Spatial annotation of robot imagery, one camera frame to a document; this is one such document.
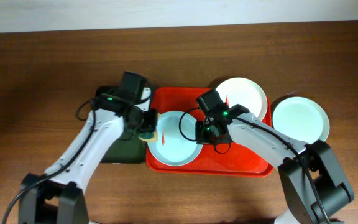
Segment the green yellow sponge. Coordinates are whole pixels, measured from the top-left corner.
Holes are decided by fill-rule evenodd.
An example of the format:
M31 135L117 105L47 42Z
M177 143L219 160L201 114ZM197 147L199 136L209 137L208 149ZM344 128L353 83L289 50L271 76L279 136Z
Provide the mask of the green yellow sponge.
M138 130L138 137L144 142L155 142L158 140L157 123L160 113L145 119L141 128Z

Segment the white plate with red smear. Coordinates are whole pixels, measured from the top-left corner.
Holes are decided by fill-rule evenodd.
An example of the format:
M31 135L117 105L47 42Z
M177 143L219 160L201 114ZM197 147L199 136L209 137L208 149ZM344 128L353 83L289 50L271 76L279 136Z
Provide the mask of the white plate with red smear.
M157 140L148 143L151 154L168 166L183 166L198 157L202 145L184 138L179 130L182 111L168 111L159 116Z

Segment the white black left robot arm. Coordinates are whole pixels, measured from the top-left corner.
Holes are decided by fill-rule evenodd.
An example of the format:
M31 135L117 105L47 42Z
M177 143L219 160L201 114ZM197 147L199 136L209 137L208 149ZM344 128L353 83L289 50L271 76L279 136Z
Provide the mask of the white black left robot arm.
M84 126L60 158L42 175L28 174L14 198L19 223L91 223L86 188L108 149L125 131L155 131L153 94L102 93L87 101L91 110Z

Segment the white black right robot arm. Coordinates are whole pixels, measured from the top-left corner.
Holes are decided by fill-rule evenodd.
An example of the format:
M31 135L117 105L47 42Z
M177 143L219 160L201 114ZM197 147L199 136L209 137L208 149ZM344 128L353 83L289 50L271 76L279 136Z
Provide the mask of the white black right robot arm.
M278 170L287 213L277 223L330 223L330 216L354 200L353 189L329 144L290 138L261 122L247 108L225 103L199 105L205 120L199 142L244 146Z

